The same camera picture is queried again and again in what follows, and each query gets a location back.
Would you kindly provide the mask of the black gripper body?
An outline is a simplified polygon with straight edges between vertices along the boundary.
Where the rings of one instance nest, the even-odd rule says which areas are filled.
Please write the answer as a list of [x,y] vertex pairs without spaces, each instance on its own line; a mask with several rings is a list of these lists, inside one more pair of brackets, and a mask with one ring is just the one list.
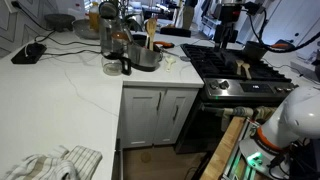
[[240,11],[240,4],[227,3],[216,6],[214,17],[220,21],[220,24],[216,26],[213,38],[215,51],[225,49],[228,43],[236,41],[238,31],[234,28],[234,23],[238,21]]

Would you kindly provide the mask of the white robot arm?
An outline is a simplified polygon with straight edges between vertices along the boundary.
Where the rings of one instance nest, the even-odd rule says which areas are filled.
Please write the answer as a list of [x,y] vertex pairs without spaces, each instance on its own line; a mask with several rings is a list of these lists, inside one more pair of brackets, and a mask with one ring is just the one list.
[[256,128],[248,138],[239,142],[247,163],[257,171],[275,179],[285,176],[275,169],[275,160],[300,137],[319,138],[320,91],[298,87],[279,105],[269,120]]

